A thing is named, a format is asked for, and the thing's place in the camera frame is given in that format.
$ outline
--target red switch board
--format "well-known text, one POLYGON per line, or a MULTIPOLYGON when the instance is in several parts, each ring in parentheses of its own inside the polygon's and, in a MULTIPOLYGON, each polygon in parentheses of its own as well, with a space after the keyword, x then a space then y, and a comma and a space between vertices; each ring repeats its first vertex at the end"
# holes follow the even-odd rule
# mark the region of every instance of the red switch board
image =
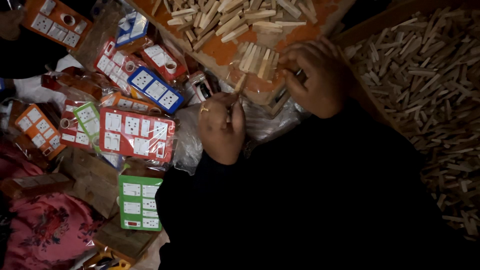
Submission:
POLYGON ((100 109, 100 149, 105 152, 169 162, 174 133, 170 119, 100 109))
POLYGON ((60 119, 59 132, 61 134, 60 143, 73 147, 91 149, 90 142, 82 127, 78 125, 78 120, 73 114, 73 110, 82 106, 84 102, 76 102, 70 99, 65 101, 65 107, 60 119))

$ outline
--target person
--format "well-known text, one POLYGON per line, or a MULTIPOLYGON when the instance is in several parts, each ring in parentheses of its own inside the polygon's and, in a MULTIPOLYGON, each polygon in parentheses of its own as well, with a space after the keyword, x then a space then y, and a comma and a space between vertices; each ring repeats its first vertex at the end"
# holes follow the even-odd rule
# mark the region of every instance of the person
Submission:
POLYGON ((245 159, 238 97, 208 99, 195 175, 168 171, 156 195, 170 238, 159 269, 303 269, 344 263, 333 255, 364 260, 467 245, 420 181, 423 156, 348 97, 360 86, 330 41, 291 45, 279 62, 292 98, 312 116, 245 159), (299 69, 304 84, 292 72, 299 69))

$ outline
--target wooden board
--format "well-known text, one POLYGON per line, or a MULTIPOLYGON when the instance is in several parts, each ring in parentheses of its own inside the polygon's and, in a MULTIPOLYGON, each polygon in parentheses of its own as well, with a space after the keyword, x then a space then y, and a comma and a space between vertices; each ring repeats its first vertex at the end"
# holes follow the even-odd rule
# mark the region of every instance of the wooden board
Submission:
MULTIPOLYGON (((151 13, 155 3, 152 3, 151 0, 126 1, 145 16, 150 23, 154 24, 164 37, 171 39, 185 51, 187 50, 189 46, 185 43, 182 35, 176 31, 177 27, 174 25, 169 26, 167 24, 167 21, 171 20, 171 16, 164 5, 161 5, 156 12, 156 16, 152 17, 151 13)), ((354 2, 355 0, 339 0, 337 3, 331 3, 329 0, 314 1, 317 12, 316 18, 319 21, 315 26, 313 26, 308 18, 302 14, 300 20, 307 21, 307 25, 284 27, 283 33, 275 35, 273 38, 271 35, 258 34, 252 31, 250 27, 250 30, 247 33, 233 41, 222 43, 222 36, 214 36, 211 40, 206 42, 198 52, 188 53, 203 66, 211 70, 219 79, 222 79, 230 86, 235 87, 237 81, 234 81, 233 78, 241 78, 241 75, 236 74, 229 76, 228 74, 231 70, 228 67, 234 55, 237 53, 238 45, 240 43, 248 41, 262 47, 274 48, 275 51, 282 51, 287 45, 294 42, 313 40, 322 34, 329 35, 354 2)), ((295 21, 295 19, 287 12, 284 12, 284 17, 278 20, 295 21)), ((247 90, 243 93, 251 101, 257 104, 268 105, 278 92, 284 88, 284 81, 283 76, 279 76, 270 84, 266 80, 256 78, 253 74, 249 74, 245 89, 250 89, 252 91, 247 90)))

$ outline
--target orange paint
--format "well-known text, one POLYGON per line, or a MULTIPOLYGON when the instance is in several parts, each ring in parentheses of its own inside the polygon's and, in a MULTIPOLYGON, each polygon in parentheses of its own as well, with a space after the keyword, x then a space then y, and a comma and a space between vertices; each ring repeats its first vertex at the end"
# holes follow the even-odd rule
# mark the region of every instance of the orange paint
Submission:
MULTIPOLYGON (((151 14, 153 5, 151 0, 132 0, 135 4, 138 5, 139 8, 143 9, 145 13, 151 14)), ((301 20, 307 21, 307 25, 298 26, 295 30, 288 34, 285 40, 280 41, 275 50, 277 52, 281 52, 286 46, 289 44, 298 42, 298 41, 306 41, 306 40, 314 40, 320 34, 321 30, 320 27, 326 24, 326 20, 328 16, 335 11, 338 10, 338 6, 336 3, 341 2, 342 0, 316 0, 313 1, 315 5, 315 10, 317 11, 317 19, 318 23, 313 26, 310 21, 308 21, 305 15, 302 15, 300 18, 301 20)), ((169 26, 167 21, 171 20, 170 14, 167 12, 165 5, 160 5, 158 11, 156 12, 155 20, 162 24, 173 36, 176 38, 183 38, 183 33, 177 32, 178 25, 169 26)), ((208 56, 213 57, 216 60, 217 65, 225 66, 225 68, 229 68, 229 65, 237 53, 238 45, 234 44, 233 42, 222 43, 221 41, 222 36, 214 36, 209 42, 207 42, 203 48, 202 52, 208 56)), ((257 42, 257 34, 252 30, 249 30, 247 33, 241 35, 237 38, 238 44, 248 41, 248 42, 257 42)), ((241 77, 239 71, 232 71, 231 80, 233 82, 238 81, 241 77)), ((245 85, 246 89, 249 89, 253 92, 272 92, 274 91, 280 84, 280 80, 282 79, 283 75, 278 73, 278 78, 274 79, 272 84, 267 83, 265 80, 258 78, 254 74, 248 74, 248 79, 245 85)))

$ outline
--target wooden crate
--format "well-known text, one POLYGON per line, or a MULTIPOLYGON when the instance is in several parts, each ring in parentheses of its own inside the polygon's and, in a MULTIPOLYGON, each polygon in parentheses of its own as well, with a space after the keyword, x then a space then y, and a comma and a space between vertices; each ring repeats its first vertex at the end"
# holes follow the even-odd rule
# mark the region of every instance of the wooden crate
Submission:
MULTIPOLYGON (((365 22, 352 27, 351 29, 331 38, 331 41, 343 51, 344 48, 355 45, 357 42, 369 38, 371 35, 380 33, 386 27, 396 26, 407 21, 412 14, 420 11, 424 15, 435 12, 437 8, 452 7, 452 10, 462 6, 465 9, 480 9, 480 1, 478 0, 407 0, 397 6, 394 6, 365 22)), ((370 93, 369 87, 360 78, 358 72, 350 66, 357 80, 360 82, 361 88, 357 87, 352 90, 350 95, 356 99, 360 105, 378 122, 387 124, 398 132, 395 121, 393 121, 385 112, 384 106, 381 105, 376 98, 370 93)))

